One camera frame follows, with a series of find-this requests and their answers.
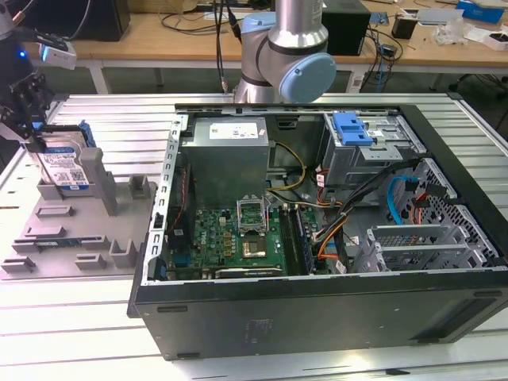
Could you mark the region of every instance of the hard disk label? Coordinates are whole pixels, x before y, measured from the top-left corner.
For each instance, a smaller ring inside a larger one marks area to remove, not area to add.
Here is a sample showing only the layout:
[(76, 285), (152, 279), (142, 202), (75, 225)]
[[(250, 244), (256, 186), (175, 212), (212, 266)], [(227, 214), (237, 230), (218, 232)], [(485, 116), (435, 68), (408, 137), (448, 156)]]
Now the hard disk label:
[(40, 157), (55, 185), (70, 191), (88, 189), (90, 183), (72, 147), (49, 147)]
[(256, 123), (213, 123), (210, 139), (257, 139)]

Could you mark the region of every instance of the workbench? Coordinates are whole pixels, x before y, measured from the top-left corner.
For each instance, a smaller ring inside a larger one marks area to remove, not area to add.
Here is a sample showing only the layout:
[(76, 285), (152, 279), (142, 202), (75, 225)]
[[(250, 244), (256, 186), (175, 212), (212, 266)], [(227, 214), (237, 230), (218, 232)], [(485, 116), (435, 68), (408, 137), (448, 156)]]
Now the workbench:
[[(423, 0), (435, 8), (452, 9), (434, 0)], [(395, 4), (365, 1), (363, 4), (372, 12), (387, 12), (393, 16), (399, 11)], [(405, 0), (402, 8), (421, 8), (414, 0)], [(161, 68), (215, 68), (215, 36), (189, 36), (164, 28), (157, 14), (132, 14), (129, 30), (119, 42), (76, 41), (78, 66), (90, 70), (98, 94), (109, 94), (110, 86), (104, 76), (104, 67), (150, 67), (157, 69), (156, 82), (163, 84)], [(505, 13), (502, 21), (508, 16)], [(498, 25), (467, 20), (481, 28), (499, 30)], [(176, 17), (167, 21), (176, 23)], [(378, 26), (380, 31), (390, 34), (394, 18), (390, 25)], [(182, 20), (179, 28), (192, 29), (212, 25), (211, 20)], [(221, 36), (224, 67), (241, 68), (241, 45), (230, 29)], [(417, 25), (411, 40), (400, 40), (404, 47), (402, 58), (393, 66), (393, 71), (415, 73), (471, 73), (471, 74), (508, 74), (508, 54), (496, 52), (479, 42), (469, 41), (467, 45), (455, 44), (438, 46), (432, 37), (435, 27)], [(393, 41), (382, 37), (383, 42)], [(37, 56), (35, 48), (29, 49), (31, 57)], [(367, 40), (359, 56), (335, 57), (337, 70), (350, 71), (348, 92), (352, 90), (355, 78), (362, 77), (371, 68), (375, 58), (375, 48)]]
[[(54, 103), (48, 119), (57, 125), (85, 119), (118, 182), (133, 174), (157, 181), (175, 104), (231, 101), (218, 94), (71, 96)], [(465, 101), (445, 94), (327, 94), (318, 102), (417, 105), (508, 219), (508, 144)], [(22, 150), (0, 176), (0, 260), (39, 198), (39, 178)], [(455, 344), (168, 363), (143, 321), (125, 314), (132, 282), (125, 276), (0, 282), (0, 379), (370, 379), (398, 369), (398, 381), (479, 381), (508, 374), (506, 310)]]

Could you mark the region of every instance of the wooden table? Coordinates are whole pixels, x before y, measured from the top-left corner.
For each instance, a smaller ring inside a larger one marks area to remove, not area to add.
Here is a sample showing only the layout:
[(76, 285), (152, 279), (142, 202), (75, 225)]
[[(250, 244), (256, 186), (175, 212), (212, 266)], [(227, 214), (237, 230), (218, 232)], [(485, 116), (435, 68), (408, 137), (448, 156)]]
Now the wooden table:
[[(452, 9), (454, 6), (422, 0), (435, 8)], [(396, 5), (365, 1), (364, 5), (373, 12), (388, 12), (395, 15), (399, 11)], [(414, 0), (405, 0), (405, 8), (421, 8)], [(380, 31), (391, 32), (394, 18), (389, 26), (378, 26)], [(172, 25), (176, 17), (168, 20)], [(499, 25), (467, 20), (485, 29), (499, 30)], [(212, 25), (210, 20), (182, 20), (179, 28), (192, 29)], [(402, 58), (393, 66), (393, 71), (431, 72), (431, 73), (472, 73), (507, 74), (508, 52), (496, 52), (478, 42), (469, 41), (466, 45), (455, 44), (438, 46), (432, 33), (435, 27), (417, 25), (411, 40), (400, 40), (404, 47)], [(382, 42), (390, 43), (387, 37)], [(241, 67), (241, 46), (230, 32), (221, 37), (222, 55), (226, 68)], [(153, 68), (211, 68), (215, 67), (215, 36), (189, 36), (164, 28), (156, 14), (133, 14), (128, 32), (119, 42), (76, 41), (79, 66), (88, 67), (99, 94), (108, 94), (109, 86), (102, 73), (104, 67), (153, 67)], [(363, 78), (374, 62), (375, 48), (368, 40), (359, 56), (338, 56), (337, 70), (350, 71), (348, 90), (354, 79)]]

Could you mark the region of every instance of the table leg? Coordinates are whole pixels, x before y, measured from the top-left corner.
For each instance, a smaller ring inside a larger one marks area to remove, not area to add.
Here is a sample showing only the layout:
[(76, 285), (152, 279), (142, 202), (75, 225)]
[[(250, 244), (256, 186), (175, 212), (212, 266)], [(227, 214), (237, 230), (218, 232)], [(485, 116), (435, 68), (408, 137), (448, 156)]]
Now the table leg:
[(104, 77), (104, 73), (102, 72), (102, 65), (100, 63), (94, 63), (91, 64), (88, 69), (92, 75), (92, 80), (94, 81), (97, 94), (110, 94), (110, 85)]
[(164, 78), (162, 76), (162, 69), (160, 67), (156, 67), (153, 69), (153, 72), (156, 75), (157, 87), (163, 87), (164, 86)]
[(434, 76), (432, 82), (429, 84), (429, 89), (432, 91), (436, 91), (437, 87), (439, 86), (439, 83), (441, 82), (442, 79), (443, 79), (443, 75), (441, 73), (436, 74)]
[(354, 67), (349, 75), (348, 86), (346, 87), (346, 93), (359, 93), (364, 82), (365, 69), (362, 67)]

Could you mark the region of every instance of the green circuit board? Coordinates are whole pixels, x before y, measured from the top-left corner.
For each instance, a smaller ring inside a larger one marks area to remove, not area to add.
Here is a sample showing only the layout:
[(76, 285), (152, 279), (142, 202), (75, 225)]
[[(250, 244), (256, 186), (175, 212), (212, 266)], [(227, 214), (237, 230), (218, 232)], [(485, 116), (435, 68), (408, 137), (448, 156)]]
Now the green circuit board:
[[(260, 221), (260, 209), (246, 209), (242, 224)], [(309, 234), (317, 228), (312, 210), (302, 210), (302, 218)], [(279, 210), (270, 209), (268, 229), (264, 236), (241, 236), (237, 210), (199, 210), (196, 216), (194, 246), (190, 253), (190, 267), (275, 267), (287, 275), (283, 242), (280, 236)]]

